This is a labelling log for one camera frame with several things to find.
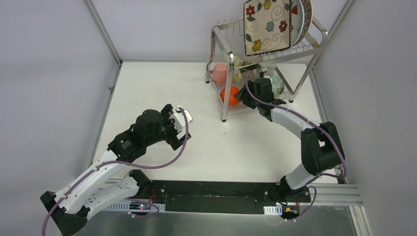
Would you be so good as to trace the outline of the brown rim petal pattern plate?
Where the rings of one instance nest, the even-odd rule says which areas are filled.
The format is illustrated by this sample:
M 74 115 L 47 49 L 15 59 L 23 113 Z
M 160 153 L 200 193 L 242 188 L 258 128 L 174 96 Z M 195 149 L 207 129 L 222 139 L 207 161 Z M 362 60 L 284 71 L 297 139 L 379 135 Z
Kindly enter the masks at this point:
M 303 11 L 304 11 L 304 22 L 303 22 L 303 27 L 302 27 L 300 37 L 298 38 L 296 44 L 300 43 L 307 35 L 308 30 L 311 26 L 312 17 L 313 17 L 311 0 L 302 0 L 301 3 L 303 5 Z

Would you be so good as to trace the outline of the square floral plate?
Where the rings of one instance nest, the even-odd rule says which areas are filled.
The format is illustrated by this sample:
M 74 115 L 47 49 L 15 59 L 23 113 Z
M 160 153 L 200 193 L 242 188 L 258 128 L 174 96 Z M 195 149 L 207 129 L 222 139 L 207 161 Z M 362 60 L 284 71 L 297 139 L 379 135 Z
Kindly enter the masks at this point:
M 289 49 L 292 17 L 289 0 L 248 0 L 243 5 L 245 55 Z

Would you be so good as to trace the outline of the watermelon pattern round plate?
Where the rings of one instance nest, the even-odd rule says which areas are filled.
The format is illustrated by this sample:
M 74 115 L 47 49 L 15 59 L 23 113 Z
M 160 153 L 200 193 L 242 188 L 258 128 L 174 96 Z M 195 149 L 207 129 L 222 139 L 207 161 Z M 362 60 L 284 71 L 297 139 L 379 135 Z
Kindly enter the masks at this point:
M 301 0 L 292 0 L 290 4 L 291 13 L 291 47 L 296 45 L 300 38 L 304 24 L 304 7 Z

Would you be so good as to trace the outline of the orange plastic bowl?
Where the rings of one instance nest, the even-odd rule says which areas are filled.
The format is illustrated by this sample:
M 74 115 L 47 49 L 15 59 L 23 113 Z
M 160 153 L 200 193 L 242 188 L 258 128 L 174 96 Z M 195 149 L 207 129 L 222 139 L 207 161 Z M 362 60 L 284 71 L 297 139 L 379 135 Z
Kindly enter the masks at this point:
M 228 105 L 229 105 L 229 106 L 236 106 L 236 105 L 238 105 L 238 104 L 240 103 L 240 101 L 238 101 L 238 100 L 235 98 L 235 95 L 236 95 L 238 92 L 239 92 L 239 88 L 238 88 L 238 87 L 231 86 L 231 89 L 230 89 L 230 96 L 229 96 L 229 103 L 228 103 Z M 222 91 L 220 92 L 220 97 L 221 97 L 221 100 L 224 102 L 224 99 L 225 99 L 225 89 L 224 89 L 224 88 L 223 88 L 223 89 L 222 89 Z

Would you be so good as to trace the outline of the pink cup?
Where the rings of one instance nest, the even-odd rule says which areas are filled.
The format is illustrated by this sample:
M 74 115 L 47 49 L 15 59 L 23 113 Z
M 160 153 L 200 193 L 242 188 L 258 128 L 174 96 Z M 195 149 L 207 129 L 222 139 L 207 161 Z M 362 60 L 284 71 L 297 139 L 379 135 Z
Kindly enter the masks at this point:
M 212 72 L 212 79 L 217 86 L 223 86 L 226 84 L 228 67 L 225 63 L 217 63 Z

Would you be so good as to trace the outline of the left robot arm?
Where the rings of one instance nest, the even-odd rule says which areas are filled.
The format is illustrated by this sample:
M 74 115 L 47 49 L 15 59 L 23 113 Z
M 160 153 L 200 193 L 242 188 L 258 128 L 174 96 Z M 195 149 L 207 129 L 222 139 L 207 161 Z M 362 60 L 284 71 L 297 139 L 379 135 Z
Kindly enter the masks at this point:
M 134 124 L 116 135 L 107 149 L 80 176 L 57 192 L 46 191 L 40 200 L 48 214 L 41 235 L 46 234 L 52 219 L 63 236 L 71 236 L 82 229 L 100 211 L 113 203 L 136 196 L 144 199 L 150 192 L 150 180 L 143 169 L 165 168 L 182 155 L 191 138 L 189 125 L 193 117 L 182 106 L 165 105 L 161 111 L 148 109 Z M 134 164 L 146 154 L 147 148 L 165 141 L 177 156 L 159 166 Z

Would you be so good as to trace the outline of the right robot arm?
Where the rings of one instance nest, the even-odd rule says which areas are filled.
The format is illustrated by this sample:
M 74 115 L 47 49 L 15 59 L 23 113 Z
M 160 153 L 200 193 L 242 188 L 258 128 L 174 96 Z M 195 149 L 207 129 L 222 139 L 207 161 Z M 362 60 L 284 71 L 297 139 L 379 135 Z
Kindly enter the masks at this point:
M 346 166 L 345 155 L 334 123 L 315 123 L 274 97 L 269 78 L 246 81 L 235 95 L 236 100 L 270 122 L 279 124 L 300 140 L 301 164 L 280 180 L 276 200 L 292 201 L 310 183 L 338 165 Z

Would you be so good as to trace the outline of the mint green bowl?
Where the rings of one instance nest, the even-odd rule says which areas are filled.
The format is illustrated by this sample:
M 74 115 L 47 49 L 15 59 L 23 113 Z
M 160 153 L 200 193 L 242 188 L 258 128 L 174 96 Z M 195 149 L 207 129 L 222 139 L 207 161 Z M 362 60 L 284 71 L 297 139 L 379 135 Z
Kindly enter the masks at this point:
M 271 76 L 271 88 L 275 98 L 278 98 L 285 90 L 282 79 L 278 76 Z

